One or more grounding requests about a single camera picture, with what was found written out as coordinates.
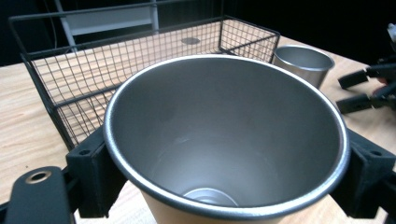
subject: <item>black plastic holder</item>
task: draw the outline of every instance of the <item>black plastic holder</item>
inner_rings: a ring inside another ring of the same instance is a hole
[[[388,213],[385,223],[394,223],[396,156],[350,130],[349,140],[350,163],[331,196],[350,217],[374,218],[382,207]],[[22,175],[10,202],[0,205],[0,223],[70,223],[77,209],[81,217],[108,217],[126,179],[107,152],[102,128],[66,161],[63,171],[43,167]]]

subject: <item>metal cup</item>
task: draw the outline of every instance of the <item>metal cup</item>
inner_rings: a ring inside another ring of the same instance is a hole
[[[285,45],[274,52],[273,64],[319,88],[334,61],[325,53],[303,46]]]
[[[113,161],[159,223],[275,223],[318,201],[348,160],[344,122],[316,88],[250,59],[153,65],[106,110]]]

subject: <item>table surface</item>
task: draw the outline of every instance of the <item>table surface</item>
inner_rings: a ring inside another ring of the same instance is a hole
[[[279,46],[300,44],[281,37]],[[375,79],[342,90],[337,78],[366,65],[345,57],[329,55],[335,67],[326,76],[320,90],[335,104],[358,93],[371,94],[382,86]],[[24,64],[0,68],[0,203],[9,200],[13,182],[28,171],[42,166],[64,168],[67,148],[43,106]],[[396,153],[396,113],[389,108],[368,109],[344,115],[346,126],[392,153]],[[140,191],[127,183],[110,210],[110,218],[81,219],[78,223],[156,223]],[[347,217],[330,197],[303,211],[289,215],[281,223],[383,223],[386,213],[379,210],[376,219]]]

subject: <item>wire basket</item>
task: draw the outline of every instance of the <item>wire basket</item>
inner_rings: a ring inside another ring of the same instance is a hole
[[[269,63],[279,39],[275,31],[228,16],[137,36],[142,35],[37,52],[26,52],[20,43],[25,65],[69,149],[103,124],[117,87],[143,68],[196,54],[230,54]]]

